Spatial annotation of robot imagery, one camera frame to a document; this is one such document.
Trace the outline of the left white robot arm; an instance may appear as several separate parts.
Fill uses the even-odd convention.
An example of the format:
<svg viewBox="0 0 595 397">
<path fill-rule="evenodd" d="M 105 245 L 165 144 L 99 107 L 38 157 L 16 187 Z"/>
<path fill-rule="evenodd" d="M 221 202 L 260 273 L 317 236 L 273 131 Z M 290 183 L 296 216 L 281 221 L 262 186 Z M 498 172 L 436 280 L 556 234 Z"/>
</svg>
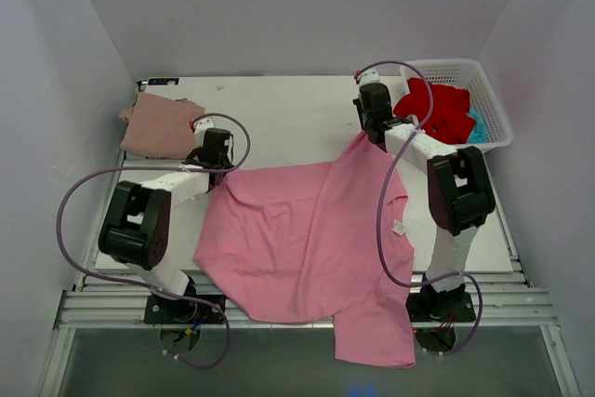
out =
<svg viewBox="0 0 595 397">
<path fill-rule="evenodd" d="M 177 322 L 197 311 L 191 278 L 167 254 L 173 210 L 198 195 L 211 192 L 233 167 L 231 131 L 208 128 L 199 133 L 180 171 L 134 183 L 121 181 L 112 193 L 99 233 L 99 251 L 126 265 L 165 300 L 165 311 Z"/>
</svg>

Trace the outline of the blue label sticker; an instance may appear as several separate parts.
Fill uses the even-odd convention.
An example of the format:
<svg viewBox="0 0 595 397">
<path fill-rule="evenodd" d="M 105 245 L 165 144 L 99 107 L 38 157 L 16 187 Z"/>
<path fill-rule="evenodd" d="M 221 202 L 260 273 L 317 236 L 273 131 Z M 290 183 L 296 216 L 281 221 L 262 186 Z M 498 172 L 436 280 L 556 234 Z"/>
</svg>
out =
<svg viewBox="0 0 595 397">
<path fill-rule="evenodd" d="M 179 84 L 179 79 L 177 77 L 149 78 L 145 84 L 147 86 L 177 86 Z"/>
</svg>

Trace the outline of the folded dusty pink t shirt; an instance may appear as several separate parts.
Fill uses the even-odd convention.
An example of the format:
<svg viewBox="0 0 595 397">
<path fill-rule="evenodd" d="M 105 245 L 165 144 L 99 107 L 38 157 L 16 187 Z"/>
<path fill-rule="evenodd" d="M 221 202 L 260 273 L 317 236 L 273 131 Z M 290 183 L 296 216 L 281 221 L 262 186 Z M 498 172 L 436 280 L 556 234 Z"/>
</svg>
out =
<svg viewBox="0 0 595 397">
<path fill-rule="evenodd" d="M 123 151 L 158 159 L 183 159 L 196 147 L 192 122 L 205 108 L 187 99 L 139 92 L 133 107 L 120 112 L 126 132 Z"/>
</svg>

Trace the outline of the aluminium rail frame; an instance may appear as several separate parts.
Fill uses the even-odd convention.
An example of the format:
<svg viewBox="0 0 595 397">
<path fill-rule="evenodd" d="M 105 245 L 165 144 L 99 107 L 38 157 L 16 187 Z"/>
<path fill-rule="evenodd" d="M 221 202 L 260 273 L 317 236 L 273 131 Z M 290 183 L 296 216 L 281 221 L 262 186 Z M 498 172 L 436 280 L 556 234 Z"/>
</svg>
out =
<svg viewBox="0 0 595 397">
<path fill-rule="evenodd" d="M 527 287 L 509 259 L 498 214 L 470 249 L 479 327 L 459 353 L 439 358 L 414 342 L 404 276 L 424 269 L 435 234 L 425 178 L 400 164 L 389 220 L 406 231 L 376 241 L 384 171 L 365 175 L 339 152 L 251 155 L 234 173 L 246 197 L 273 187 L 264 218 L 214 214 L 226 255 L 227 324 L 177 341 L 140 321 L 148 294 L 90 280 L 91 324 L 74 340 L 64 396 L 557 396 L 560 388 L 538 319 L 545 294 Z"/>
</svg>

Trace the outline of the teal t shirt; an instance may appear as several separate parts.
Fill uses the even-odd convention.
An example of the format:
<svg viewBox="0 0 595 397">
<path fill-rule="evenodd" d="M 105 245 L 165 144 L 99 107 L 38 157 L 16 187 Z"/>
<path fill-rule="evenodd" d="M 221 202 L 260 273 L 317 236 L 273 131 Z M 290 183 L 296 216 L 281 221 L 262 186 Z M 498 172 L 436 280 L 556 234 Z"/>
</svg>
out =
<svg viewBox="0 0 595 397">
<path fill-rule="evenodd" d="M 469 133 L 467 143 L 472 145 L 487 143 L 487 126 L 484 122 L 483 116 L 475 108 L 470 108 L 469 117 L 474 120 L 474 125 Z"/>
</svg>

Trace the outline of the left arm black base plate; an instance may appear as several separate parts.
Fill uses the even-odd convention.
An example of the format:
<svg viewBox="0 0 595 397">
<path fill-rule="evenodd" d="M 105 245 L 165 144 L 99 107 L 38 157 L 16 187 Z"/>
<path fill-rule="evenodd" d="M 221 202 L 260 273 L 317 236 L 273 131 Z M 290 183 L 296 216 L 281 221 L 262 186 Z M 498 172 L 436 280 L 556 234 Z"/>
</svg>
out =
<svg viewBox="0 0 595 397">
<path fill-rule="evenodd" d="M 219 311 L 204 303 L 187 300 L 172 300 L 149 295 L 146 301 L 143 323 L 145 324 L 222 324 Z"/>
</svg>

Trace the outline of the red t shirt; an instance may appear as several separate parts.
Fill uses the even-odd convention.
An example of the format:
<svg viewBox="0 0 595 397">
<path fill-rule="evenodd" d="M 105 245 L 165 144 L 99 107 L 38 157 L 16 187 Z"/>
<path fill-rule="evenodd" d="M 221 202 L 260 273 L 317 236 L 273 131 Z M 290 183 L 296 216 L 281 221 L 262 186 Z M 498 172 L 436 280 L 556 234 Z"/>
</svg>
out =
<svg viewBox="0 0 595 397">
<path fill-rule="evenodd" d="M 407 81 L 409 93 L 394 106 L 393 114 L 399 118 L 415 116 L 422 122 L 428 114 L 430 98 L 425 83 L 416 77 Z M 475 126 L 469 116 L 470 94 L 468 90 L 446 85 L 430 84 L 433 109 L 422 129 L 431 137 L 445 144 L 464 144 Z"/>
</svg>

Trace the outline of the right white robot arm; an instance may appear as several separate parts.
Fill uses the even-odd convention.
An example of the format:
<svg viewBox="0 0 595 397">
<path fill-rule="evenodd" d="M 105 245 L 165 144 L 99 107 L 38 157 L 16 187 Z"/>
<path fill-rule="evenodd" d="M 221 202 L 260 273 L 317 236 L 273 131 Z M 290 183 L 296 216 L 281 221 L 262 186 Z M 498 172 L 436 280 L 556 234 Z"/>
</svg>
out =
<svg viewBox="0 0 595 397">
<path fill-rule="evenodd" d="M 353 103 L 370 142 L 427 177 L 436 233 L 430 265 L 406 301 L 410 320 L 477 321 L 482 308 L 472 303 L 466 290 L 466 263 L 477 231 L 496 208 L 483 153 L 475 146 L 457 149 L 444 144 L 395 117 L 390 92 L 380 82 L 361 85 Z"/>
</svg>

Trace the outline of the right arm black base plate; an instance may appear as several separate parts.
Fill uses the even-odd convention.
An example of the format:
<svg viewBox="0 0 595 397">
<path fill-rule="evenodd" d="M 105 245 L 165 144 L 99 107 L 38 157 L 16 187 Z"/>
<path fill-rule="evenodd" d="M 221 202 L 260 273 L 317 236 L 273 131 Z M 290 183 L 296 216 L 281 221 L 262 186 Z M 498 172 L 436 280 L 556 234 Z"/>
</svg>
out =
<svg viewBox="0 0 595 397">
<path fill-rule="evenodd" d="M 431 285 L 412 293 L 406 300 L 406 308 L 412 323 L 473 323 L 476 313 L 470 293 L 464 285 L 436 292 Z"/>
</svg>

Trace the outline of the white plastic mesh basket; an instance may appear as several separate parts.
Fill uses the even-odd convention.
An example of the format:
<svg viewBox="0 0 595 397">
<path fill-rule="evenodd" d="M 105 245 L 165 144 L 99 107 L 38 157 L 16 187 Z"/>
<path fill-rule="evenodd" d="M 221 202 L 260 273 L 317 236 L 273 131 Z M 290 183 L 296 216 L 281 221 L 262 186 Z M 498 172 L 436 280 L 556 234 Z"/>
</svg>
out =
<svg viewBox="0 0 595 397">
<path fill-rule="evenodd" d="M 446 85 L 466 89 L 470 94 L 470 106 L 483 118 L 486 142 L 477 147 L 487 153 L 495 148 L 506 147 L 513 140 L 509 119 L 483 70 L 472 59 L 410 60 L 433 85 Z"/>
</svg>

